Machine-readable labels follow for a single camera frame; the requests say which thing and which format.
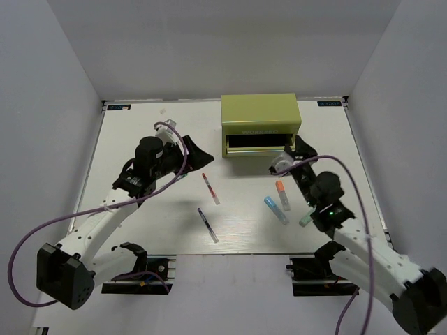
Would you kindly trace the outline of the green metal tool chest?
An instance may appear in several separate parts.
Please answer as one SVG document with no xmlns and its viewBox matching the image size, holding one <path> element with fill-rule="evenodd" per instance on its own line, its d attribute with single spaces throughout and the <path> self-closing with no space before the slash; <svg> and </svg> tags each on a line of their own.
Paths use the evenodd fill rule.
<svg viewBox="0 0 447 335">
<path fill-rule="evenodd" d="M 276 156 L 295 147 L 301 124 L 294 93 L 222 95 L 222 156 Z"/>
</svg>

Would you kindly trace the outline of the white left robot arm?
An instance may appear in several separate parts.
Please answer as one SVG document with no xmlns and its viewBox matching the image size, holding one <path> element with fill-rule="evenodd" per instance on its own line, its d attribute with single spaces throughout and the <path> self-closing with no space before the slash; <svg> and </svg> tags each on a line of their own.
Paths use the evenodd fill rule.
<svg viewBox="0 0 447 335">
<path fill-rule="evenodd" d="M 170 173 L 177 176 L 210 164 L 212 155 L 188 136 L 182 144 L 154 136 L 144 137 L 134 158 L 123 166 L 105 197 L 105 209 L 91 214 L 72 234 L 56 245 L 44 244 L 37 253 L 37 288 L 72 310 L 80 308 L 94 288 L 122 274 L 141 278 L 147 272 L 147 251 L 134 243 L 113 246 L 97 253 L 108 237 L 155 191 L 156 181 Z"/>
</svg>

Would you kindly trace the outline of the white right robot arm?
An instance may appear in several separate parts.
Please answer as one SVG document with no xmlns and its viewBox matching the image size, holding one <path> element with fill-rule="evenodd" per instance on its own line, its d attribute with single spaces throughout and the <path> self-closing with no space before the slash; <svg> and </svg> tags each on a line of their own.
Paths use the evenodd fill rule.
<svg viewBox="0 0 447 335">
<path fill-rule="evenodd" d="M 316 150 L 300 136 L 285 146 L 271 172 L 290 174 L 308 204 L 301 226 L 313 223 L 330 241 L 314 254 L 316 272 L 323 278 L 339 276 L 369 293 L 393 315 L 408 334 L 428 334 L 446 318 L 446 276 L 433 267 L 423 269 L 388 242 L 372 236 L 366 219 L 359 221 L 341 198 L 337 174 L 316 174 Z"/>
</svg>

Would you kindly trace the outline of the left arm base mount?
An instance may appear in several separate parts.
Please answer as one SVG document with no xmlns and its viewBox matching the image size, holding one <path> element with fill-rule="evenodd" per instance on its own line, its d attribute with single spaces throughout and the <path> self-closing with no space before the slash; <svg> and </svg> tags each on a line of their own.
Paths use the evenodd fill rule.
<svg viewBox="0 0 447 335">
<path fill-rule="evenodd" d="M 104 295 L 167 295 L 175 279 L 177 257 L 148 256 L 146 265 L 129 274 L 117 275 L 101 287 Z"/>
</svg>

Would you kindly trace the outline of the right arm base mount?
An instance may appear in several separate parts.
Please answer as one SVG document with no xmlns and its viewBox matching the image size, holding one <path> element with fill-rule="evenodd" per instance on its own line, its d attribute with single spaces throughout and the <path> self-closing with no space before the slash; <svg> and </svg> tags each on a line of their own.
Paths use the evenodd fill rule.
<svg viewBox="0 0 447 335">
<path fill-rule="evenodd" d="M 294 297 L 350 296 L 356 286 L 333 274 L 328 264 L 322 265 L 315 257 L 291 258 L 286 265 L 291 275 Z"/>
</svg>

